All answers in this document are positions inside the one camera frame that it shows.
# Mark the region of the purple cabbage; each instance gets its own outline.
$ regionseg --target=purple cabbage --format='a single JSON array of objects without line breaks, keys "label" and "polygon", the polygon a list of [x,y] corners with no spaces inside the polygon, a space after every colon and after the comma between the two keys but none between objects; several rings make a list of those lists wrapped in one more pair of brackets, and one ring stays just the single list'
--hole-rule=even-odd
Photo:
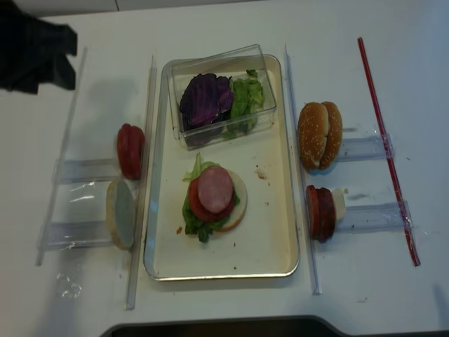
[{"label": "purple cabbage", "polygon": [[231,109],[233,101],[234,94],[227,77],[217,77],[215,74],[194,77],[180,102],[184,131],[222,120],[218,117]]}]

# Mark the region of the bread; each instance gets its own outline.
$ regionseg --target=bread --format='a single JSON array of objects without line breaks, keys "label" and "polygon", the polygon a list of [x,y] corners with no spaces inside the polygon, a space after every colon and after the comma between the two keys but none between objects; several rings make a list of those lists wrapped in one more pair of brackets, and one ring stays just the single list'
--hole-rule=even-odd
[{"label": "bread", "polygon": [[133,195],[122,178],[113,180],[107,188],[106,227],[117,247],[126,250],[133,246],[135,206]]},{"label": "bread", "polygon": [[327,169],[342,144],[343,124],[332,102],[307,103],[297,123],[300,159],[307,170]]},{"label": "bread", "polygon": [[234,207],[229,220],[216,232],[227,232],[235,228],[245,216],[246,204],[248,203],[248,194],[246,193],[246,186],[243,180],[237,175],[237,173],[228,170],[231,176],[232,182],[234,183],[234,190],[240,199],[240,203]]}]

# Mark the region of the bottom bun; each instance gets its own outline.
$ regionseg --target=bottom bun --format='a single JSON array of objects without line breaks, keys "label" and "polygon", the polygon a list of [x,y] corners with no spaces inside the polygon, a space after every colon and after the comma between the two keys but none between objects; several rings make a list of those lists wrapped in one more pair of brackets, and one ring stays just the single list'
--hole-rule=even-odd
[{"label": "bottom bun", "polygon": [[235,228],[241,219],[245,216],[246,204],[248,203],[248,194],[246,193],[246,186],[243,180],[235,172],[227,170],[234,183],[234,192],[237,193],[237,197],[240,199],[240,203],[234,207],[229,216],[229,220],[216,232],[223,233]]}]

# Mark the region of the stacked tomato slice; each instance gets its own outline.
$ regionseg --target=stacked tomato slice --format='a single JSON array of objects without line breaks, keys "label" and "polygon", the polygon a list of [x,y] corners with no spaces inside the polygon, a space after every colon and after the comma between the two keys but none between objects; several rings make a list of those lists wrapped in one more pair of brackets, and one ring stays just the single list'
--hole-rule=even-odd
[{"label": "stacked tomato slice", "polygon": [[117,136],[120,169],[127,179],[140,179],[145,135],[137,126],[124,124]]},{"label": "stacked tomato slice", "polygon": [[326,242],[333,236],[336,213],[332,193],[327,188],[307,186],[306,202],[309,214],[310,237]]}]

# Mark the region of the black object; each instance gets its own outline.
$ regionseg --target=black object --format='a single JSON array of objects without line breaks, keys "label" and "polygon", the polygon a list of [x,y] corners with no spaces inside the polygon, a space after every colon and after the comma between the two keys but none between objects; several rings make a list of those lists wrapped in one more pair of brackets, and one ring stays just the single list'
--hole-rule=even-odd
[{"label": "black object", "polygon": [[74,90],[78,37],[68,25],[54,25],[0,0],[0,88],[37,94],[40,83]]}]

